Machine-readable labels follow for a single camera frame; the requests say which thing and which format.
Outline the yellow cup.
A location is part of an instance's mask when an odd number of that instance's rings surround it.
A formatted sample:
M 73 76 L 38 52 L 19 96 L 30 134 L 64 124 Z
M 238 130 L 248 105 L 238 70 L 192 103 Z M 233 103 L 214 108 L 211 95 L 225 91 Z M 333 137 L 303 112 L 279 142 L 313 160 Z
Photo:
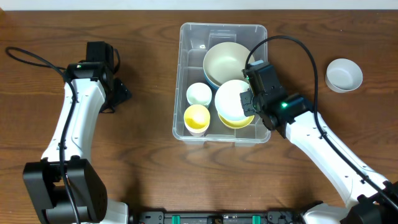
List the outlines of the yellow cup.
M 210 125 L 210 120 L 210 112 L 203 105 L 191 105 L 183 114 L 185 126 L 195 132 L 206 129 Z

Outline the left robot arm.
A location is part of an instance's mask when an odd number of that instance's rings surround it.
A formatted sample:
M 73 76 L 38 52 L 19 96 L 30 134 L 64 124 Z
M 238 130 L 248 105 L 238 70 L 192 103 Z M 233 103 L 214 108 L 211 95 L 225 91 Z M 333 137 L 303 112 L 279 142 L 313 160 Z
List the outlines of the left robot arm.
M 56 130 L 39 162 L 28 162 L 23 181 L 41 223 L 127 223 L 128 205 L 108 198 L 91 165 L 91 145 L 100 113 L 131 98 L 114 77 L 116 49 L 88 42 L 86 58 L 62 73 L 65 95 Z

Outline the pink cup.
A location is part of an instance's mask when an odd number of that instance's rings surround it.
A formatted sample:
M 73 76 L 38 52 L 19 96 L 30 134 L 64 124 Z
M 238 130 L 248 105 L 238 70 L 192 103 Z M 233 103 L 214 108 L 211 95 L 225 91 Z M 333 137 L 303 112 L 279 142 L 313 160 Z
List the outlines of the pink cup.
M 195 137 L 203 136 L 206 132 L 205 129 L 189 129 L 188 132 Z

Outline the white small bowl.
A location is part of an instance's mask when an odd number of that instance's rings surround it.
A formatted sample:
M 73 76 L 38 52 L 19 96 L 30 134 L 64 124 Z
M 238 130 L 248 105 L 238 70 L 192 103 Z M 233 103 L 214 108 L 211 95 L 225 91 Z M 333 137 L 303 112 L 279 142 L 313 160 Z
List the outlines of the white small bowl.
M 245 119 L 240 94 L 247 91 L 248 88 L 249 84 L 242 80 L 230 80 L 222 84 L 215 95 L 217 112 L 231 121 Z

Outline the grey small bowl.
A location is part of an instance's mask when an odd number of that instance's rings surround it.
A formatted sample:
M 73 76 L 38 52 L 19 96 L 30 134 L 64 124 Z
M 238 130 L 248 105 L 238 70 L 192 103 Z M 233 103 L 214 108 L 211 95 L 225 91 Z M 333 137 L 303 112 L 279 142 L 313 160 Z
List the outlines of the grey small bowl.
M 327 66 L 325 82 L 332 91 L 346 93 L 361 86 L 363 73 L 353 61 L 346 58 L 338 58 Z

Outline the light blue cup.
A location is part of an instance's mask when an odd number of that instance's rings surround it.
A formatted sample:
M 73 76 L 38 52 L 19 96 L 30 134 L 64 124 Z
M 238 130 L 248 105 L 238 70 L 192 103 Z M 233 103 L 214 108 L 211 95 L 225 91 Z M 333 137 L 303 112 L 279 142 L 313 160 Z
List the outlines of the light blue cup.
M 207 96 L 206 99 L 205 99 L 205 102 L 204 102 L 203 106 L 205 106 L 206 108 L 209 108 L 209 106 L 210 106 L 210 104 L 211 104 L 211 101 L 212 101 L 212 95 Z

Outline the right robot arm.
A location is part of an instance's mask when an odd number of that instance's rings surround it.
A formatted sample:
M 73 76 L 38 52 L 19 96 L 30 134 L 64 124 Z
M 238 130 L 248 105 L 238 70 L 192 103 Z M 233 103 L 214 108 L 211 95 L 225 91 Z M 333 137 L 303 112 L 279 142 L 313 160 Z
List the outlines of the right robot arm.
M 246 115 L 258 114 L 322 171 L 345 207 L 323 202 L 302 211 L 299 223 L 397 223 L 397 184 L 366 165 L 328 127 L 303 96 L 240 94 Z

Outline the dark blue bowl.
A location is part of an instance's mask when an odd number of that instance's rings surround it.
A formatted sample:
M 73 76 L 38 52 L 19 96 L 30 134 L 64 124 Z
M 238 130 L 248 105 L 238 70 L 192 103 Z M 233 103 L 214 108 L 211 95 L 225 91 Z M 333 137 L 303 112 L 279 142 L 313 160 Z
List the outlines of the dark blue bowl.
M 204 77 L 205 77 L 205 80 L 207 81 L 207 83 L 210 85 L 210 87 L 211 87 L 212 89 L 214 89 L 214 90 L 218 90 L 218 89 L 219 89 L 219 86 L 216 85 L 216 84 L 214 84 L 214 83 L 208 78 L 207 74 L 204 73 Z

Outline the yellow small bowl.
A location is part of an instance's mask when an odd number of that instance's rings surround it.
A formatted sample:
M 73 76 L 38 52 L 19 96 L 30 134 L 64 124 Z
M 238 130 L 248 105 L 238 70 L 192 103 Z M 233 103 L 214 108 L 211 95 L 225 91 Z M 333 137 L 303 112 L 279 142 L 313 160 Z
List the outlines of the yellow small bowl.
M 230 129 L 241 129 L 241 128 L 244 128 L 244 127 L 248 126 L 249 124 L 251 124 L 251 122 L 254 119 L 254 115 L 246 117 L 246 118 L 244 118 L 242 120 L 239 120 L 239 121 L 231 121 L 231 120 L 225 119 L 220 114 L 218 115 L 218 117 L 221 120 L 221 122 L 227 128 L 230 128 Z

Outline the cream large bowl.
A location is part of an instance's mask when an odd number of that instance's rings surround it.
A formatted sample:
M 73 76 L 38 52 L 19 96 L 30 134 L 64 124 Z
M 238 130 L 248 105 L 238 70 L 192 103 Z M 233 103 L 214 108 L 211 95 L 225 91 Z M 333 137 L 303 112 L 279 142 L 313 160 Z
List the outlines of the cream large bowl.
M 245 81 L 242 70 L 249 53 L 245 46 L 235 42 L 216 44 L 203 59 L 204 73 L 219 87 L 230 80 Z

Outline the cream white cup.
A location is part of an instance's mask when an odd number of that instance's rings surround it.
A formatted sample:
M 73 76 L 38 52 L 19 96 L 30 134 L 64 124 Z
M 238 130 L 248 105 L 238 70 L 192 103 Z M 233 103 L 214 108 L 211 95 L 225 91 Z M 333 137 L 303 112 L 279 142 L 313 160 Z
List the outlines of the cream white cup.
M 202 105 L 207 96 L 212 94 L 211 88 L 204 83 L 194 83 L 190 85 L 186 92 L 187 101 L 190 105 Z

